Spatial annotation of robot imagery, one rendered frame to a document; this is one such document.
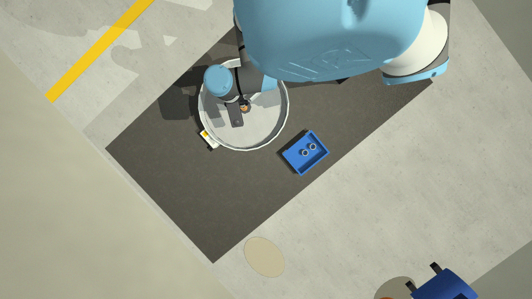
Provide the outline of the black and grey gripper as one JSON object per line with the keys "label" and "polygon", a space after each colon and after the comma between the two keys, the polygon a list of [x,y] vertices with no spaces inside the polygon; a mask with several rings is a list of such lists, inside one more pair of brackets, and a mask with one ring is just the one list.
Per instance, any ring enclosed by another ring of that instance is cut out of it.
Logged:
{"label": "black and grey gripper", "polygon": [[241,108],[243,108],[243,107],[248,105],[248,100],[245,100],[243,98],[243,95],[239,96],[237,101],[239,101],[239,104],[240,104]]}

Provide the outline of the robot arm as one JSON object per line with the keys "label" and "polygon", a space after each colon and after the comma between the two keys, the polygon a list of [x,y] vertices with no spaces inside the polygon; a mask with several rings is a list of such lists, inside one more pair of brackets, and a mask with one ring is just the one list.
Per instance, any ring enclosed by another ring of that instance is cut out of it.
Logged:
{"label": "robot arm", "polygon": [[242,127],[238,97],[275,90],[277,80],[317,83],[377,68],[385,85],[439,76],[450,59],[450,1],[233,0],[241,66],[212,65],[204,84]]}

